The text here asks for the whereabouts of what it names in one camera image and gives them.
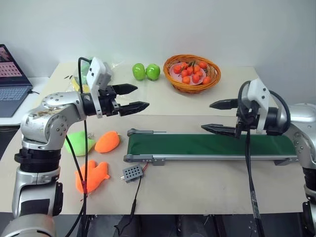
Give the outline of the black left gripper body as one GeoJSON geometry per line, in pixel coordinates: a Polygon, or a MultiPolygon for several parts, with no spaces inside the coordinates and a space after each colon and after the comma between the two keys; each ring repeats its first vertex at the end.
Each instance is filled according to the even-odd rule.
{"type": "Polygon", "coordinates": [[[105,89],[99,89],[99,102],[102,115],[113,116],[119,113],[119,105],[116,97],[119,93],[118,85],[108,85],[105,89]]]}

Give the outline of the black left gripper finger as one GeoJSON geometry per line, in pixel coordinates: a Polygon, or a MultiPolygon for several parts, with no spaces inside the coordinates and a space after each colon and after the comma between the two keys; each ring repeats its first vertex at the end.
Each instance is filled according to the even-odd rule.
{"type": "Polygon", "coordinates": [[[113,89],[117,95],[126,95],[138,89],[137,86],[132,84],[124,83],[113,86],[113,89]]]}
{"type": "Polygon", "coordinates": [[[122,116],[127,116],[127,115],[132,115],[139,113],[143,110],[145,110],[150,104],[147,102],[133,102],[129,103],[128,105],[119,105],[119,115],[122,116]]]}

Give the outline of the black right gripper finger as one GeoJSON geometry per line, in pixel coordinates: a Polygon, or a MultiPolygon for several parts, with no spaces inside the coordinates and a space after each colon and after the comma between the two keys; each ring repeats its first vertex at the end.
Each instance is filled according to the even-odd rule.
{"type": "Polygon", "coordinates": [[[241,136],[241,131],[236,127],[224,126],[222,124],[205,124],[202,125],[201,128],[213,134],[225,135],[233,138],[239,138],[241,136]]]}
{"type": "Polygon", "coordinates": [[[218,110],[230,110],[238,107],[238,101],[237,99],[219,100],[210,104],[209,107],[218,110]]]}

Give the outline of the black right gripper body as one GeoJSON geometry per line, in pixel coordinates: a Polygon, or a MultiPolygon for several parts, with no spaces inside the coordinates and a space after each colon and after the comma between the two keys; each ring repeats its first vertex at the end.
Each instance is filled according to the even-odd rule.
{"type": "Polygon", "coordinates": [[[236,130],[235,130],[236,138],[239,138],[243,131],[249,132],[250,129],[257,128],[258,110],[259,110],[259,104],[256,101],[251,101],[249,108],[247,108],[242,101],[238,101],[237,124],[236,124],[236,130]]]}

